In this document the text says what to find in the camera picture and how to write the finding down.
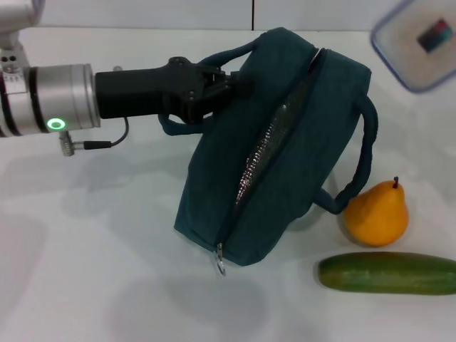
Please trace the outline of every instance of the plastic container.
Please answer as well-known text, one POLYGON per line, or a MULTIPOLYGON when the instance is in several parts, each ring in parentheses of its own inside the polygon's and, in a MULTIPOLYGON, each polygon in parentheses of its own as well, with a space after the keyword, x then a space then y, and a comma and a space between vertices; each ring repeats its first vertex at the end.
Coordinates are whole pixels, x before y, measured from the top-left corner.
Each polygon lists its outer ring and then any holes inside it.
POLYGON ((371 42, 408 90, 431 90, 456 74, 456 0, 407 0, 378 23, 371 42))

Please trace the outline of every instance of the white table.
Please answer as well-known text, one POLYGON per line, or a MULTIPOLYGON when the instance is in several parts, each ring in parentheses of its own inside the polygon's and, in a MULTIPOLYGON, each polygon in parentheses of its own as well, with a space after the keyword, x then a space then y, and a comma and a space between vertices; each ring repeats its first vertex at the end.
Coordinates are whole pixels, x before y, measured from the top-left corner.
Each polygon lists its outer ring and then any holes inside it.
MULTIPOLYGON (((36 28, 22 35, 34 65, 95 71, 192 61, 258 36, 248 31, 36 28)), ((456 259, 455 84, 416 97, 375 56, 366 33, 302 33, 373 71, 380 114, 369 186, 398 175, 411 213, 387 250, 456 259)), ((227 66, 240 67, 242 61, 227 66)), ((131 119, 112 150, 61 156, 56 135, 0 142, 0 341, 453 341, 456 296, 345 294, 314 280, 324 257, 360 251, 338 220, 312 211, 261 263, 214 270, 212 255, 172 228, 199 137, 167 137, 157 118, 131 119)), ((122 120, 75 139, 113 140, 122 120)), ((361 125, 328 187, 351 179, 361 125)))

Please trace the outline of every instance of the green indicator light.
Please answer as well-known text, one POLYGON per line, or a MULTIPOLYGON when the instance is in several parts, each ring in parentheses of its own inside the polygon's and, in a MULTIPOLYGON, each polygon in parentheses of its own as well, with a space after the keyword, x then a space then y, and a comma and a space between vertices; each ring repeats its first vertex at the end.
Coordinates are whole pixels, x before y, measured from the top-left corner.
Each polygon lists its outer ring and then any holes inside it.
POLYGON ((66 123, 62 119, 54 118, 49 119, 47 125, 52 130, 62 130, 65 128, 66 123))

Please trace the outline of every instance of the robotic arm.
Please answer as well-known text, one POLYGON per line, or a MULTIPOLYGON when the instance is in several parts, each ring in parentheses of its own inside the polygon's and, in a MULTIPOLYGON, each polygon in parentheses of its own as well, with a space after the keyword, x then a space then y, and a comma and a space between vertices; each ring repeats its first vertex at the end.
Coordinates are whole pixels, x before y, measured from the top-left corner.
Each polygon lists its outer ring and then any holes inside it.
POLYGON ((59 132, 63 154, 112 147, 84 144, 69 131, 99 128, 100 119, 170 114, 184 123, 226 106, 239 86, 237 73, 173 57, 156 69, 98 73, 91 66, 30 67, 19 31, 36 25, 44 0, 0 0, 0 137, 59 132))

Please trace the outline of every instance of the zipper pull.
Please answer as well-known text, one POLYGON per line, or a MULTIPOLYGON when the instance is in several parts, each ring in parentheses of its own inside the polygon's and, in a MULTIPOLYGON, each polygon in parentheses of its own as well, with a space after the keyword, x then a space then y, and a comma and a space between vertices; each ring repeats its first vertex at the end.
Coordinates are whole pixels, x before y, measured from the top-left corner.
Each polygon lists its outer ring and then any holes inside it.
POLYGON ((226 276, 227 272, 225 271, 225 265, 223 265, 223 244, 217 245, 217 251, 215 252, 215 261, 217 262, 217 267, 219 268, 222 276, 226 276))

